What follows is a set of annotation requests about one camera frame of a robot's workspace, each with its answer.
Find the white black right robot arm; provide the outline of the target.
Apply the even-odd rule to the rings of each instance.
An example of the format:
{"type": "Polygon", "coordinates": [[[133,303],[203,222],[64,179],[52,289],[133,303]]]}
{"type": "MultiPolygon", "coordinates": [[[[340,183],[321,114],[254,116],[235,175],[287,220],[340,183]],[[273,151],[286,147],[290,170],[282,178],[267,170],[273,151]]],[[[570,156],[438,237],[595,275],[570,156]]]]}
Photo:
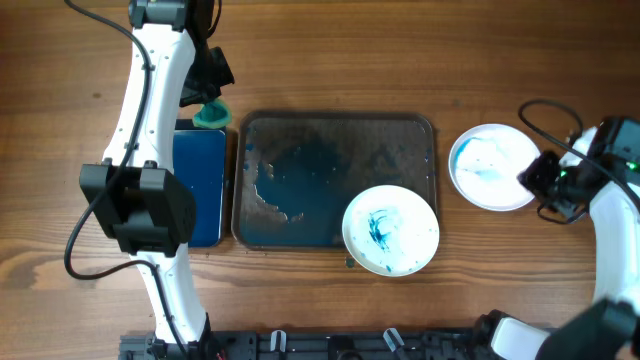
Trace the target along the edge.
{"type": "Polygon", "coordinates": [[[639,353],[639,122],[606,117],[565,148],[564,156],[544,152],[519,181],[566,222],[592,220],[593,303],[553,331],[493,310],[476,322],[473,359],[613,359],[625,347],[639,353]]]}

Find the green sponge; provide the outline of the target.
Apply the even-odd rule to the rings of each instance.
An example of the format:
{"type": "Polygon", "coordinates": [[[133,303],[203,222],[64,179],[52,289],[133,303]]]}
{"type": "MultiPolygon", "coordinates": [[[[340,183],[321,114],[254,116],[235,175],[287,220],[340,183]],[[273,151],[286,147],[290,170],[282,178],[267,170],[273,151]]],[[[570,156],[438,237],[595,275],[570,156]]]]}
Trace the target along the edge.
{"type": "Polygon", "coordinates": [[[204,129],[220,129],[231,122],[231,110],[221,99],[204,104],[192,119],[195,127],[204,129]]]}

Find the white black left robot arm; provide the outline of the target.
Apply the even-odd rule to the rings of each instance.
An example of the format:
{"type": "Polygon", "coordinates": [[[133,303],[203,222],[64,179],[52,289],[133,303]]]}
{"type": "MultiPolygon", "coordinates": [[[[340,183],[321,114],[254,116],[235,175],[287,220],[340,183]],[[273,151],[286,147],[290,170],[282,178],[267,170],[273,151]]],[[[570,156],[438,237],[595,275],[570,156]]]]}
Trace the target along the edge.
{"type": "Polygon", "coordinates": [[[222,359],[208,313],[196,292],[188,243],[196,201],[174,173],[177,114],[215,104],[234,76],[224,53],[210,47],[221,16],[219,1],[132,1],[129,27],[86,15],[132,43],[129,78],[113,137],[98,164],[79,177],[88,202],[67,241],[64,266],[78,280],[98,280],[135,267],[143,278],[156,326],[146,336],[124,336],[123,359],[222,359]],[[82,227],[96,217],[129,261],[94,274],[72,265],[82,227]]]}

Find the white plate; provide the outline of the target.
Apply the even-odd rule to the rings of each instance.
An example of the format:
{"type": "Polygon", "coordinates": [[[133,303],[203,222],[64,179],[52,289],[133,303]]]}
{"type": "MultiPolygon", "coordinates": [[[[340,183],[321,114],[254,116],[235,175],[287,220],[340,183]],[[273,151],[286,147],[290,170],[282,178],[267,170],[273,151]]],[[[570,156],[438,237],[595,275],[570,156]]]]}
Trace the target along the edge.
{"type": "Polygon", "coordinates": [[[385,277],[418,272],[435,256],[440,229],[435,210],[417,193],[380,185],[358,194],[342,219],[342,236],[351,257],[385,277]]]}
{"type": "Polygon", "coordinates": [[[522,208],[534,195],[518,176],[540,156],[536,144],[505,124],[482,124],[451,147],[448,171],[456,190],[473,205],[496,212],[522,208]]]}

